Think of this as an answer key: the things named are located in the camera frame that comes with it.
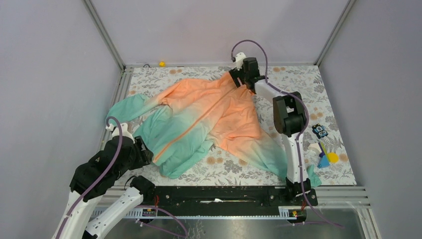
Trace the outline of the orange and teal jacket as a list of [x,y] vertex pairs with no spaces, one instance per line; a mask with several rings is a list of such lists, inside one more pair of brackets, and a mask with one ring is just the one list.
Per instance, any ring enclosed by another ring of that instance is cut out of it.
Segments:
[[217,80],[182,79],[161,93],[130,96],[108,116],[119,122],[148,118],[135,130],[154,154],[160,174],[177,179],[219,147],[244,162],[287,176],[284,149],[261,127],[252,92],[237,88],[229,73]]

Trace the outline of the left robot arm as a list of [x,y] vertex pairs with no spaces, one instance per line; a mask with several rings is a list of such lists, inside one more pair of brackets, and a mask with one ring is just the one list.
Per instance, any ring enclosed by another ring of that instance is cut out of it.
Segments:
[[115,136],[109,140],[103,150],[75,170],[67,207],[53,238],[103,239],[135,206],[150,204],[155,185],[143,176],[136,176],[119,199],[91,218],[116,180],[127,171],[151,164],[152,158],[153,152],[139,136],[135,139]]

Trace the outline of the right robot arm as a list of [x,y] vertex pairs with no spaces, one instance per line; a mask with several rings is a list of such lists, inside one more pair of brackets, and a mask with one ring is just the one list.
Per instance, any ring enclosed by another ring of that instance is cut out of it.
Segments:
[[253,93],[273,105],[273,122],[282,137],[287,155],[285,197],[298,205],[311,193],[311,181],[304,164],[303,133],[309,123],[308,112],[299,92],[287,93],[272,85],[267,75],[261,75],[255,57],[242,52],[231,58],[234,68],[229,71],[237,87],[245,85]]

